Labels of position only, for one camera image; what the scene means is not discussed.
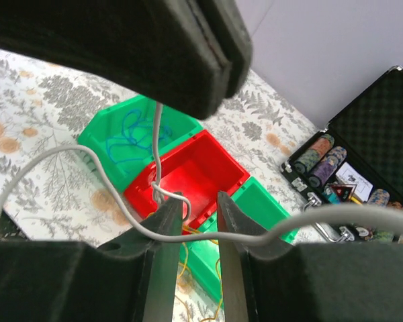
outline gray cable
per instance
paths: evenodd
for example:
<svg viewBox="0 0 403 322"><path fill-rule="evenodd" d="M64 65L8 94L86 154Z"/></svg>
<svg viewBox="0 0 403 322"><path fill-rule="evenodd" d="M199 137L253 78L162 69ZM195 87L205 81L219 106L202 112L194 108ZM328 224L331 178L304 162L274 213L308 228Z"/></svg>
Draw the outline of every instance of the gray cable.
<svg viewBox="0 0 403 322"><path fill-rule="evenodd" d="M154 125L152 127L152 155L154 156L155 168L156 168L156 176L155 176L155 185L160 187L160 181L162 178L162 167L161 167L161 159L159 153L159 136L160 136L160 123L161 123L161 113L163 112L163 104L156 102L155 112L154 112ZM152 192L152 198L160 206L164 203L164 195L160 194L157 190L154 189Z"/></svg>
<svg viewBox="0 0 403 322"><path fill-rule="evenodd" d="M191 213L191 203L189 202L188 198L176 195L175 193L171 193L170 191L167 191L160 187L160 182L162 178L161 174L162 166L159 152L159 136L160 136L160 123L162 112L163 112L163 104L157 102L154 112L154 125L153 125L154 129L152 131L152 154L154 155L155 168L156 168L155 182L151 183L154 189L154 191L152 192L152 198L154 199L154 201L157 203L158 206L160 206L164 202L165 195L170 198L175 198L183 201L187 205L187 212L185 213L185 216L183 218L183 220L185 221L189 218L189 215Z"/></svg>
<svg viewBox="0 0 403 322"><path fill-rule="evenodd" d="M301 228L303 226L311 225L313 223L329 223L329 224L340 224L355 222L360 225L376 226L380 229L386 231L393 231L395 233L403 234L403 214L395 209L376 207L373 205L352 205L352 204L342 204L342 205L326 205L323 207L317 207L314 209L309 209L305 213L300 213L299 215L294 215L290 218L284 219L276 224L270 231L264 233L263 235L253 236L253 235L242 235L235 233L198 233L193 235L179 235L179 236L167 236L155 233L145 227L131 216L128 212L125 204L120 198L119 193L116 191L112 183L106 176L103 167L101 166L100 160L97 155L91 149L86 146L58 146L51 150L42 153L41 155L35 157L33 160L28 162L12 180L6 185L2 194L0 195L0 216L3 211L3 206L18 184L18 182L43 159L62 151L68 150L79 150L86 152L94 161L101 178L103 179L106 188L115 198L118 207L121 209L122 213L127 217L128 221L137 229L140 233L143 233L150 239L154 239L160 242L171 242L171 243L183 243L183 242L193 242L195 240L208 240L208 239L223 239L231 242L239 242L250 246L261 246L268 244L273 239L291 231L294 229Z"/></svg>

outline red plastic box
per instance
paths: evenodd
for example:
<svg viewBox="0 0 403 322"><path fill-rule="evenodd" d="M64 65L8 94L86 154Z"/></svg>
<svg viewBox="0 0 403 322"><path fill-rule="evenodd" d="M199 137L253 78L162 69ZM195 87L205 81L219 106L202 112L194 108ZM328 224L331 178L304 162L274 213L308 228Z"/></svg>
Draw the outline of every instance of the red plastic box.
<svg viewBox="0 0 403 322"><path fill-rule="evenodd" d="M161 187L180 191L191 201L192 212L185 224L194 229L216 211L218 191L232 195L249 178L249 173L205 129L162 156L161 164ZM150 185L155 172L153 162L124 191L142 218L157 209Z"/></svg>

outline floral tablecloth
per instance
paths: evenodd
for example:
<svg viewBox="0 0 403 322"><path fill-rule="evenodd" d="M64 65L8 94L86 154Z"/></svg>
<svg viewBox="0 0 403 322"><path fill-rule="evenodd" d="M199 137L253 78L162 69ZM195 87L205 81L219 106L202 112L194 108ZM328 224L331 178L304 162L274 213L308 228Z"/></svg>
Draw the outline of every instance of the floral tablecloth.
<svg viewBox="0 0 403 322"><path fill-rule="evenodd" d="M28 160L52 147L74 144L97 111L135 95L92 74L0 50L0 193ZM288 212L301 209L304 201L282 177L279 165L317 129L254 72L239 94L202 124ZM98 246L129 229L94 172L76 152L43 161L5 206L22 232L3 218L1 237L77 239ZM307 227L296 241L322 238ZM173 320L212 316L216 304L197 283L182 285L177 286ZM221 312L217 321L223 320Z"/></svg>

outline green plastic box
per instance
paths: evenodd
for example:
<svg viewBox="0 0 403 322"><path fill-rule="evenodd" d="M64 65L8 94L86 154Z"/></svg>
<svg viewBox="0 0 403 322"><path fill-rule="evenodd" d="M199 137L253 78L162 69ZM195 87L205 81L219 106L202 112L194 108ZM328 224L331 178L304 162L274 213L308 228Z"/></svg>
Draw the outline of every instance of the green plastic box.
<svg viewBox="0 0 403 322"><path fill-rule="evenodd" d="M150 164L156 102L139 95L99 111L78 138L99 157L105 172L121 193ZM161 116L160 155L200 132L197 120L170 107Z"/></svg>
<svg viewBox="0 0 403 322"><path fill-rule="evenodd" d="M269 194L269 192L257 181L249 178L233 195L234 202L250 218L263 226L265 229L272 228L278 221L289 217L289 214ZM217 232L216 213L214 213L199 231L205 233ZM297 231L291 231L282 240L291 243ZM221 298L220 280L216 274L215 264L220 257L219 248L211 241L193 241L187 243L188 268L201 287L217 303ZM185 249L181 246L180 261L185 261Z"/></svg>

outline yellow wire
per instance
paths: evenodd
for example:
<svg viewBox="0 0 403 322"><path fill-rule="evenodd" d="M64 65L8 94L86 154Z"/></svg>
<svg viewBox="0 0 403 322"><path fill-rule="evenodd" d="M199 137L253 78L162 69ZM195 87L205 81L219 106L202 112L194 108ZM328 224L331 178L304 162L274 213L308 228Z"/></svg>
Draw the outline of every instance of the yellow wire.
<svg viewBox="0 0 403 322"><path fill-rule="evenodd" d="M213 317L206 317L205 319L200 320L199 322L204 322L204 321L215 321L218 318L218 314L221 309L222 301L224 300L224 295L222 294L222 279L221 279L221 273L220 269L218 268L218 264L220 263L220 258L216 261L215 264L215 269L216 269L216 274L218 275L218 278L220 279L220 285L221 285L221 299L220 302L218 303L218 307L216 308L215 315Z"/></svg>
<svg viewBox="0 0 403 322"><path fill-rule="evenodd" d="M188 263L188 247L186 243L182 243L182 246L185 248L185 261L183 263L183 268L182 271L179 273L177 279L179 280L182 276L185 270L187 269L187 263Z"/></svg>
<svg viewBox="0 0 403 322"><path fill-rule="evenodd" d="M182 303L182 305L185 307L185 310L187 310L187 318L188 318L188 322L191 322L191 320L192 319L190 319L191 318L191 316L190 316L190 314L189 314L189 307L188 307L188 305L187 305L187 303L185 303L184 301L182 301L177 295L175 295L175 298L177 298L178 299L178 301L179 302L181 302Z"/></svg>
<svg viewBox="0 0 403 322"><path fill-rule="evenodd" d="M190 226L186 226L186 225L183 226L183 230L184 230L184 231L187 231L187 232L189 232L189 233L202 233L201 231L198 231L198 230L196 230L196 229L194 229L194 228L192 228L192 227L190 227ZM218 245L218 242L217 242L216 240L210 239L210 241L211 241L213 244ZM187 247L186 243L182 243L182 245L183 245L183 247L185 248L185 261L184 261L184 263L179 262L179 265L182 266L182 271L179 273L179 275L178 275L178 277L177 277L177 280L178 280L178 281L177 281L177 284L178 284L179 286L181 286L181 287L182 287L182 285L181 285L181 282L180 282L179 280L180 280L181 277L184 275L184 273L185 273L186 270L188 271L188 273L189 273L189 274L191 275L191 277L192 277L191 270L190 270L189 267L187 266L187 263L188 263L188 256L189 256L188 247ZM220 269L219 269L219 267L218 267L219 263L220 263L220 259L218 258L218 260L217 260L216 263L215 263L215 270L216 270L216 274L218 275L218 278L220 279L220 287L221 287L221 299L220 299L220 302L218 303L218 307L216 308L216 312L215 312L215 315L214 315L213 317L207 317L207 318L205 318L205 319L200 320L199 322L215 321L215 320L218 318L218 314L219 314L219 312L220 312L221 305L222 305L222 302L223 302L223 300L224 300L224 295L223 295L223 293L222 293L222 279L221 279L221 273L220 273ZM188 305L187 305L186 303L184 303L179 297L176 296L176 298L177 298L177 299L182 303L182 305L185 307L185 310L187 311L188 321L190 321L190 314L189 314L189 307L188 307Z"/></svg>

